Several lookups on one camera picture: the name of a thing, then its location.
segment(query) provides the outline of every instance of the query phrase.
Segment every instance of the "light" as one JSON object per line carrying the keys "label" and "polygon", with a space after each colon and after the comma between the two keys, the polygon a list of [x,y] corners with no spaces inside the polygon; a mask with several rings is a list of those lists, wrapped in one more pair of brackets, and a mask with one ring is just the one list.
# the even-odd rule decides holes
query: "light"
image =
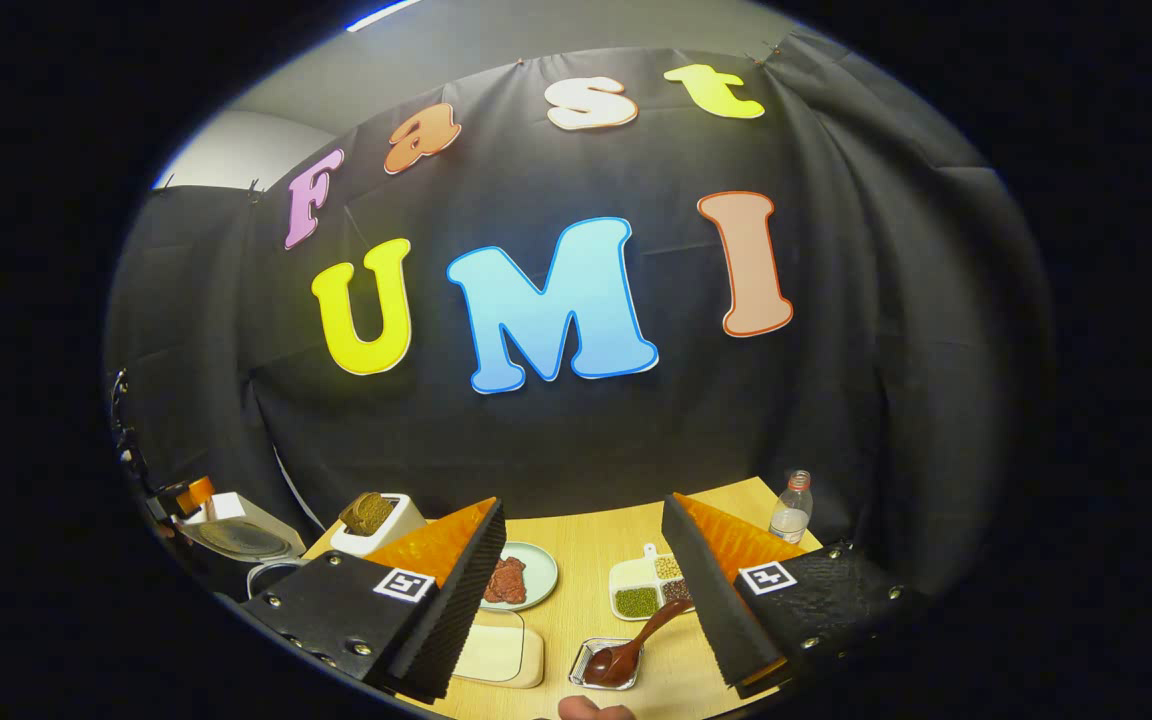
{"label": "light", "polygon": [[351,26],[347,28],[347,31],[358,32],[362,28],[370,26],[370,24],[374,23],[377,20],[384,18],[385,15],[392,15],[394,13],[397,13],[397,10],[402,10],[408,5],[416,5],[419,2],[420,0],[402,0],[401,3],[394,3],[388,6],[388,8],[381,8],[380,10],[376,10],[376,13],[367,15],[365,18],[358,20],[358,22],[353,23]]}

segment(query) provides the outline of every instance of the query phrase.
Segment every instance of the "pink letter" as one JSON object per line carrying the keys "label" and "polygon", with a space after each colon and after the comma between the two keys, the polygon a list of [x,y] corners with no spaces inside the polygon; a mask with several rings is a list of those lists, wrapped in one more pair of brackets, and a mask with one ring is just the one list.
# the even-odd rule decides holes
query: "pink letter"
{"label": "pink letter", "polygon": [[767,218],[776,206],[757,192],[730,191],[704,196],[696,209],[718,225],[727,253],[732,310],[723,318],[723,331],[733,338],[749,338],[785,327],[794,318],[794,306],[781,295],[767,229]]}
{"label": "pink letter", "polygon": [[328,170],[340,167],[344,160],[343,150],[333,150],[326,158],[317,161],[314,167],[303,172],[289,183],[291,189],[291,227],[288,228],[287,240],[283,247],[291,250],[297,242],[310,237],[314,228],[319,227],[319,219],[311,213],[310,205],[323,209],[323,203],[328,199],[328,181],[332,179]]}

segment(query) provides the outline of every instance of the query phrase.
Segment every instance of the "purple letter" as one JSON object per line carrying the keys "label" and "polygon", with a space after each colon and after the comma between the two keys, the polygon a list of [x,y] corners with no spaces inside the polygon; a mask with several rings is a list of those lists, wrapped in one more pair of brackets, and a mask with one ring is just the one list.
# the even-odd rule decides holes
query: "purple letter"
{"label": "purple letter", "polygon": [[339,168],[343,160],[344,151],[333,150],[288,185],[291,189],[291,228],[288,229],[287,240],[283,241],[285,249],[291,250],[293,245],[310,237],[314,228],[319,227],[319,219],[310,213],[310,204],[316,209],[323,209],[323,202],[328,199],[328,181],[332,179],[328,170]]}

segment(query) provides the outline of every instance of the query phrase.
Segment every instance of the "hand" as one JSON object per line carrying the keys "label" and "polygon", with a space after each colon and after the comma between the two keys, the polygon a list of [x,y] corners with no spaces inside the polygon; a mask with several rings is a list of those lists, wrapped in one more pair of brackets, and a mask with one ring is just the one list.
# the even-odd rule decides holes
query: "hand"
{"label": "hand", "polygon": [[558,702],[558,720],[637,720],[630,708],[613,705],[599,710],[594,702],[577,694]]}

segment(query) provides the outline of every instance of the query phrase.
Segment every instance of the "plate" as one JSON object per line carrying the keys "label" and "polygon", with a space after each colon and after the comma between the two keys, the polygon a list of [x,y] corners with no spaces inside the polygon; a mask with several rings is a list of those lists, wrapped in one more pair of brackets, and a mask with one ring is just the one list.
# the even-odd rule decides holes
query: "plate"
{"label": "plate", "polygon": [[522,584],[526,588],[526,602],[488,602],[480,601],[480,607],[490,607],[493,611],[523,611],[536,605],[540,600],[550,597],[554,585],[558,584],[558,562],[548,552],[536,547],[531,543],[508,541],[500,550],[500,560],[506,558],[517,558],[525,566],[522,569]]}

